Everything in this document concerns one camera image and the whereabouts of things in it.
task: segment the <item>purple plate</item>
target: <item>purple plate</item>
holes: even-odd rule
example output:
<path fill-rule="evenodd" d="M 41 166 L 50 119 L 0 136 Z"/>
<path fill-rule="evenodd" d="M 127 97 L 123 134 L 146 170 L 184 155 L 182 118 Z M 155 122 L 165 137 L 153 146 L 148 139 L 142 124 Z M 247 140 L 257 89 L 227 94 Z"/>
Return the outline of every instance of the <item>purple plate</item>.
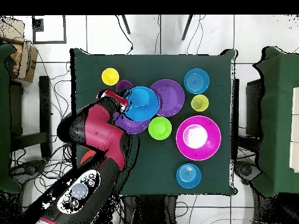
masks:
<path fill-rule="evenodd" d="M 151 122 L 151 120 L 129 120 L 124 114 L 120 115 L 118 113 L 114 113 L 113 117 L 115 120 L 115 124 L 118 127 L 124 129 L 128 134 L 137 134 L 143 132 Z"/>
<path fill-rule="evenodd" d="M 161 97 L 158 116 L 170 117 L 180 111 L 184 104 L 185 95 L 180 84 L 170 79 L 163 79 L 155 82 L 151 89 Z"/>

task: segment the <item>cup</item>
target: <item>cup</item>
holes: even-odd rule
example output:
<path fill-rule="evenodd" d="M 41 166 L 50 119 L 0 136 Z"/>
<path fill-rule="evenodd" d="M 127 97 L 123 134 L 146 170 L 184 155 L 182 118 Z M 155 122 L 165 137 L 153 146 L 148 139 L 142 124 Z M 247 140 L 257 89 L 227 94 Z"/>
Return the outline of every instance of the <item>cup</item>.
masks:
<path fill-rule="evenodd" d="M 195 111 L 204 111 L 208 108 L 208 98 L 206 98 L 203 94 L 195 95 L 191 101 L 191 107 Z"/>
<path fill-rule="evenodd" d="M 113 68 L 105 69 L 102 73 L 102 80 L 108 86 L 115 85 L 119 81 L 119 73 Z"/>

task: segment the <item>plate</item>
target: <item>plate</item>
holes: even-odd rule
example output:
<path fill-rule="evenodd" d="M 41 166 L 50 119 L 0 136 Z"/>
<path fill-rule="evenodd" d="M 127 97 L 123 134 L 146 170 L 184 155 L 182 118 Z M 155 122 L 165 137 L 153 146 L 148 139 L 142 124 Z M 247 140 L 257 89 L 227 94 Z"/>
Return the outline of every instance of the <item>plate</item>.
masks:
<path fill-rule="evenodd" d="M 176 172 L 176 180 L 180 186 L 191 189 L 197 186 L 201 180 L 201 172 L 199 168 L 191 163 L 181 165 Z"/>
<path fill-rule="evenodd" d="M 217 124 L 208 117 L 187 118 L 176 132 L 180 152 L 191 160 L 206 160 L 216 153 L 221 143 Z"/>
<path fill-rule="evenodd" d="M 129 120 L 123 114 L 120 115 L 118 113 L 114 113 L 113 117 L 115 120 L 115 124 L 118 127 L 124 129 L 128 134 L 138 134 L 143 132 L 148 127 L 148 124 L 151 122 L 151 120 L 147 120 L 147 121 Z"/>
<path fill-rule="evenodd" d="M 180 111 L 185 100 L 185 94 L 180 84 L 174 80 L 163 79 L 155 82 L 151 89 L 161 97 L 158 116 L 170 117 Z"/>
<path fill-rule="evenodd" d="M 156 115 L 160 107 L 158 96 L 148 87 L 132 87 L 125 92 L 124 98 L 128 101 L 124 114 L 130 120 L 149 120 Z"/>
<path fill-rule="evenodd" d="M 190 93 L 196 95 L 207 90 L 210 84 L 210 78 L 203 69 L 192 69 L 188 71 L 184 79 L 184 85 Z"/>

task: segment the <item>cardboard box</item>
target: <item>cardboard box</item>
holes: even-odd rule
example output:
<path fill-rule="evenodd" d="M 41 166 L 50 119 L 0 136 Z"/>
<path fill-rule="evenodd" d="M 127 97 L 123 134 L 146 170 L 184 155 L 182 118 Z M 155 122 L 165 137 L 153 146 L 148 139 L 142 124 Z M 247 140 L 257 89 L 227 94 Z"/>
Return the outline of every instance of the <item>cardboard box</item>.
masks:
<path fill-rule="evenodd" d="M 13 67 L 16 79 L 32 83 L 39 52 L 32 46 L 31 41 L 26 41 L 22 45 L 16 43 L 12 45 L 17 49 L 17 52 L 11 55 L 16 62 Z"/>
<path fill-rule="evenodd" d="M 25 24 L 14 18 L 0 17 L 0 37 L 5 40 L 24 42 Z"/>

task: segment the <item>purple bowl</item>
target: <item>purple bowl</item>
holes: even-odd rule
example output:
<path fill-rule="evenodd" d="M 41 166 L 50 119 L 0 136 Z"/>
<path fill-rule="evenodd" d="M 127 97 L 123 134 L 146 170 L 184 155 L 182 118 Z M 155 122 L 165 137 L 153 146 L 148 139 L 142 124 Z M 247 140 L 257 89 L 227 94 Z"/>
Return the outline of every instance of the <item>purple bowl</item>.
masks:
<path fill-rule="evenodd" d="M 128 134 L 137 134 L 143 132 L 151 122 L 151 120 L 129 120 L 124 114 L 120 115 L 118 113 L 114 113 L 113 117 L 115 120 L 115 124 L 118 127 L 124 129 Z"/>
<path fill-rule="evenodd" d="M 121 80 L 116 85 L 116 93 L 120 93 L 123 90 L 130 89 L 133 87 L 133 84 L 128 80 Z"/>

